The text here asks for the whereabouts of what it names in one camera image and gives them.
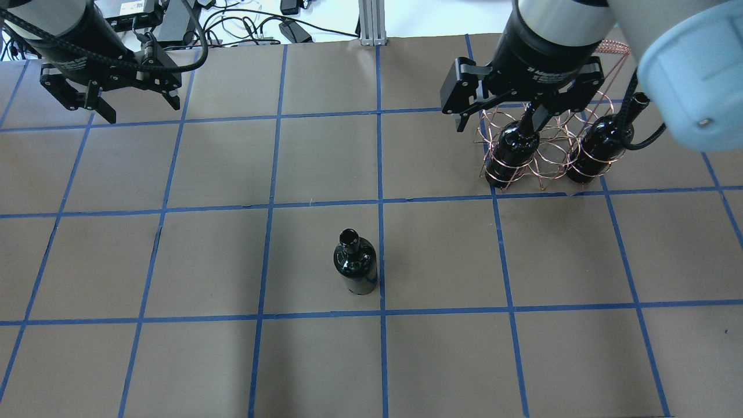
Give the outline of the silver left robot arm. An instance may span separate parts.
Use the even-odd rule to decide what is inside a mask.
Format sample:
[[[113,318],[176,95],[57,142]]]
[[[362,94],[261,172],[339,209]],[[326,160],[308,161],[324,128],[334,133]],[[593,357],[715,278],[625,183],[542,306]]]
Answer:
[[[127,87],[158,92],[181,108],[182,77],[154,35],[144,35],[143,50],[130,50],[94,2],[4,1],[2,18],[46,60],[39,82],[65,109],[88,109],[115,122],[102,93]]]

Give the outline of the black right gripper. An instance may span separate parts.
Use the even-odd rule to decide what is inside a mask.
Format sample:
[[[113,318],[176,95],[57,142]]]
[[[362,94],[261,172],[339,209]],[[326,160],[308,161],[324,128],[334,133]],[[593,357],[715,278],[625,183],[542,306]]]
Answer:
[[[490,63],[459,56],[440,90],[441,111],[464,132],[472,114],[504,102],[529,103],[529,132],[538,133],[566,111],[582,111],[604,82],[594,55],[605,30],[586,31],[576,17],[549,17],[557,31],[544,34],[524,17],[511,17]]]

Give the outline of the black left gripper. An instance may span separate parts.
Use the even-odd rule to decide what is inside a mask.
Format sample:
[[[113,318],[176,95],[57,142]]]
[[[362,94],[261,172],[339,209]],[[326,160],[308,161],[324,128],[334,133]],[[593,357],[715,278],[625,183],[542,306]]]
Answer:
[[[100,12],[83,13],[76,26],[60,35],[59,39],[86,51],[111,59],[119,59],[125,63],[145,64],[159,68],[173,68],[176,65],[151,32],[144,34],[143,49],[138,53],[126,48]],[[182,77],[180,73],[152,73],[125,69],[118,64],[115,66],[101,63],[82,53],[68,51],[48,40],[40,40],[39,51],[68,80],[81,85],[88,85],[95,81],[98,88],[104,92],[124,87],[160,92],[173,110],[181,110],[179,88],[182,85]],[[117,112],[101,93],[87,93],[87,109],[103,117],[109,124],[117,122]]]

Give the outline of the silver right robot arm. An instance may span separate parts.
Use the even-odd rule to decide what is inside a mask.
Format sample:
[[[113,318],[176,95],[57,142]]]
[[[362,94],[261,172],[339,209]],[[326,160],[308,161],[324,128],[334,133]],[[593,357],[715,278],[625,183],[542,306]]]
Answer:
[[[449,69],[443,113],[461,132],[504,102],[534,102],[539,116],[582,111],[603,83],[594,51],[616,24],[674,140],[741,147],[740,1],[515,1],[492,61],[459,56]]]

